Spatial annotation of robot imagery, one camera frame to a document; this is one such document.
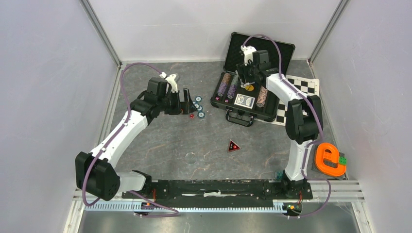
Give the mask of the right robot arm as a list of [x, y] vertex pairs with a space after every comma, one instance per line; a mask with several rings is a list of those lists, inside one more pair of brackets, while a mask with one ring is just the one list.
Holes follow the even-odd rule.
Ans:
[[240, 49], [244, 61], [237, 65], [237, 72], [242, 83], [262, 85], [287, 106], [285, 128], [291, 147], [280, 190], [283, 196], [293, 198], [305, 189], [309, 153], [315, 140], [323, 136], [320, 98], [297, 89], [280, 69], [272, 68], [268, 51], [252, 46]]

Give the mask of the purple chip stack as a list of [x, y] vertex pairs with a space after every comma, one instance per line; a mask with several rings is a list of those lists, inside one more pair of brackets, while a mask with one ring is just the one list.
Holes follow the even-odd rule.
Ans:
[[236, 93], [237, 86], [236, 85], [230, 85], [229, 90], [227, 92], [227, 98], [228, 99], [233, 99], [234, 95]]
[[218, 91], [217, 91], [217, 96], [218, 97], [223, 97], [226, 89], [227, 89], [228, 84], [227, 83], [220, 83], [219, 87], [218, 87]]

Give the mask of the black poker set case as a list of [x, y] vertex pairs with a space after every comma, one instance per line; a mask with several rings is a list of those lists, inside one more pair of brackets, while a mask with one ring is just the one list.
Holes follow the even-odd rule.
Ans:
[[237, 74], [237, 65], [244, 62], [241, 46], [252, 46], [258, 51], [256, 64], [262, 63], [267, 74], [286, 74], [292, 59], [293, 44], [275, 42], [233, 32], [230, 36], [223, 72], [210, 99], [213, 107], [226, 111], [227, 121], [249, 127], [255, 120], [285, 125], [287, 106], [272, 92], [263, 90], [263, 82], [252, 81], [252, 71]]

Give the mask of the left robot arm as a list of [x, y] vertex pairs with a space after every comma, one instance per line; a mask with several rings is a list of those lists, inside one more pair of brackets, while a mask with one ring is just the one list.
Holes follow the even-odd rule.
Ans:
[[132, 141], [161, 113], [189, 115], [196, 111], [189, 90], [180, 100], [178, 76], [151, 78], [147, 89], [131, 102], [119, 124], [91, 152], [75, 158], [76, 185], [84, 193], [111, 200], [119, 192], [135, 191], [141, 198], [151, 195], [151, 176], [140, 172], [116, 172], [115, 167]]

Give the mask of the pink chip stack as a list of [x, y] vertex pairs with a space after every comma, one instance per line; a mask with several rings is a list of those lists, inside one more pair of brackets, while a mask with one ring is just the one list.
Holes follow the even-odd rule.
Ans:
[[265, 106], [267, 96], [268, 96], [268, 89], [265, 88], [264, 86], [261, 86], [259, 90], [259, 95], [257, 97], [256, 106], [259, 108], [263, 108]]

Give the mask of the brown chip stack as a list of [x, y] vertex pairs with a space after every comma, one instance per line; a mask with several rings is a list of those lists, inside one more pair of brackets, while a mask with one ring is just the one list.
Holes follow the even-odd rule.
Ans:
[[223, 75], [222, 83], [229, 85], [232, 75], [230, 73], [225, 73]]

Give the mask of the yellow dealer button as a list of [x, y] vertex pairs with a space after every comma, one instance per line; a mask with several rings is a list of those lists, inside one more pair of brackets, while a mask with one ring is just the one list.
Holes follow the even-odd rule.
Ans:
[[254, 91], [254, 86], [251, 84], [251, 85], [246, 85], [245, 87], [244, 87], [244, 89], [246, 90], [246, 91], [249, 91], [249, 92], [252, 92], [252, 91]]

